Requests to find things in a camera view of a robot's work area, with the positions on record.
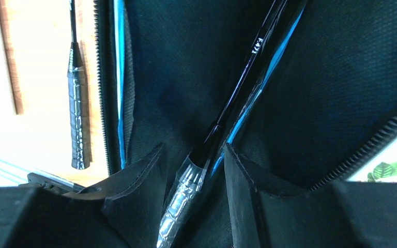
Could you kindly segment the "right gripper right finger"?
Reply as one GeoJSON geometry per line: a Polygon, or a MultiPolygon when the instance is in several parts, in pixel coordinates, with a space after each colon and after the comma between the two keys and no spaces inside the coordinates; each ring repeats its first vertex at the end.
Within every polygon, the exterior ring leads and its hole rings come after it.
{"type": "Polygon", "coordinates": [[[235,247],[397,247],[397,183],[308,191],[224,148],[235,247]]]}

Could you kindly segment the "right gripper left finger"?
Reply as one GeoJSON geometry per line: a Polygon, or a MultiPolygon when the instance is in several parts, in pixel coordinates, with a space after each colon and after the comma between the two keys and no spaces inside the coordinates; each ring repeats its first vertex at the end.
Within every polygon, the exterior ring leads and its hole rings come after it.
{"type": "Polygon", "coordinates": [[[0,188],[0,247],[155,247],[166,180],[159,144],[78,193],[0,188]]]}

